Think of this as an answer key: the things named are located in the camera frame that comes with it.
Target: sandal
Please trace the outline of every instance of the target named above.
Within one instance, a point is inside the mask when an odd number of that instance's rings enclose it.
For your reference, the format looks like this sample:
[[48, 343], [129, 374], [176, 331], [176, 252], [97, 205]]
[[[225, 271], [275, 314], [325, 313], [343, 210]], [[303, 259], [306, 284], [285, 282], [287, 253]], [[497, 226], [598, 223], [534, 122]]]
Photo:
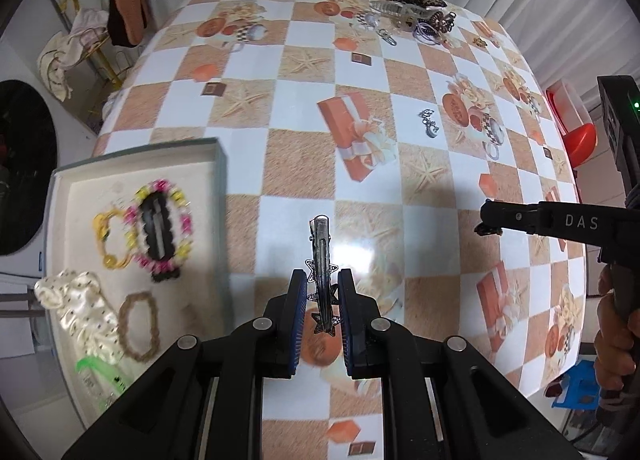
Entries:
[[116, 46], [133, 48], [145, 33], [143, 0], [109, 0], [107, 32]]

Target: beaded hair clip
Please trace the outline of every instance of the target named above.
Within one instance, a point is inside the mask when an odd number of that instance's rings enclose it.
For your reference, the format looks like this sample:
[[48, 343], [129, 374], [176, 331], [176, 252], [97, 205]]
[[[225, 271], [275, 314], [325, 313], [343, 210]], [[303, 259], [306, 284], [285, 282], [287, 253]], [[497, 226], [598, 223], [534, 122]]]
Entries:
[[[168, 204], [172, 202], [180, 220], [181, 238], [175, 243]], [[193, 228], [189, 202], [184, 193], [168, 180], [155, 180], [142, 186], [134, 205], [127, 208], [124, 221], [128, 226], [127, 246], [137, 249], [133, 260], [151, 273], [155, 282], [178, 278], [180, 266], [187, 260], [193, 244]], [[140, 243], [142, 227], [144, 244]]]

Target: white box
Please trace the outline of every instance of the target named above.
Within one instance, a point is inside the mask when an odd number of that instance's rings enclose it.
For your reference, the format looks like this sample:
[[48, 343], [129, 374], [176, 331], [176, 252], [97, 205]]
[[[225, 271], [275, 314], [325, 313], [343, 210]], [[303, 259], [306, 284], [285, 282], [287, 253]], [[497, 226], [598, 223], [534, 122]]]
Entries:
[[[71, 269], [95, 272], [107, 302], [118, 310], [129, 294], [150, 292], [158, 305], [160, 350], [150, 361], [138, 363], [124, 357], [118, 368], [137, 379], [167, 348], [184, 334], [208, 340], [233, 328], [233, 311], [225, 245], [225, 156], [215, 138], [154, 144], [111, 153], [57, 169], [47, 199], [46, 276]], [[109, 270], [102, 264], [92, 221], [112, 206], [126, 207], [138, 189], [153, 180], [167, 179], [190, 202], [193, 247], [180, 268], [180, 278], [155, 283], [151, 274], [134, 261]], [[171, 217], [175, 209], [170, 206]], [[180, 238], [179, 221], [173, 219], [174, 241]], [[108, 252], [118, 258], [126, 250], [124, 225], [112, 218]], [[136, 303], [129, 313], [128, 341], [143, 352], [150, 340], [148, 307]], [[82, 358], [75, 342], [62, 329], [55, 311], [48, 313], [56, 353], [71, 399], [85, 426], [100, 415], [96, 402], [76, 374]], [[104, 392], [108, 384], [101, 382]]]

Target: brown hair tie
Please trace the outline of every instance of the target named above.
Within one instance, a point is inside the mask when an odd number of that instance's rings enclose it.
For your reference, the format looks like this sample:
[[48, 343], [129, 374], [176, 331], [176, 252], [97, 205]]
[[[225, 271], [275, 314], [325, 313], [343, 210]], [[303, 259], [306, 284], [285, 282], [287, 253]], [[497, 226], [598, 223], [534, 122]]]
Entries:
[[[133, 305], [139, 301], [145, 301], [149, 305], [149, 312], [151, 312], [151, 340], [149, 341], [149, 350], [143, 354], [139, 354], [135, 350], [129, 347], [129, 341], [127, 340], [127, 333], [129, 333], [129, 312], [133, 308]], [[160, 349], [160, 331], [158, 329], [158, 304], [156, 299], [150, 292], [137, 292], [136, 294], [129, 294], [124, 303], [120, 307], [118, 313], [118, 337], [120, 338], [120, 346], [124, 351], [124, 356], [133, 359], [139, 363], [146, 363], [149, 359], [152, 359]]]

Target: tablecloth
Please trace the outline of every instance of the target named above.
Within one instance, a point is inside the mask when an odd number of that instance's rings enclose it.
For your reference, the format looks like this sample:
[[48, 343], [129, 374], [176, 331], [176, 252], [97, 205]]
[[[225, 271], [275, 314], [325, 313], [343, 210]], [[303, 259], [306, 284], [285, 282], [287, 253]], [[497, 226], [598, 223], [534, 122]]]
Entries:
[[[286, 290], [325, 214], [332, 261], [383, 315], [461, 334], [530, 395], [577, 357], [584, 246], [473, 228], [486, 198], [577, 201], [546, 99], [495, 21], [448, 5], [455, 27], [427, 44], [383, 20], [393, 46], [367, 28], [369, 2], [184, 0], [95, 154], [220, 139], [238, 324]], [[310, 325], [294, 378], [265, 382], [264, 458], [381, 458], [380, 382], [347, 377], [340, 335]]]

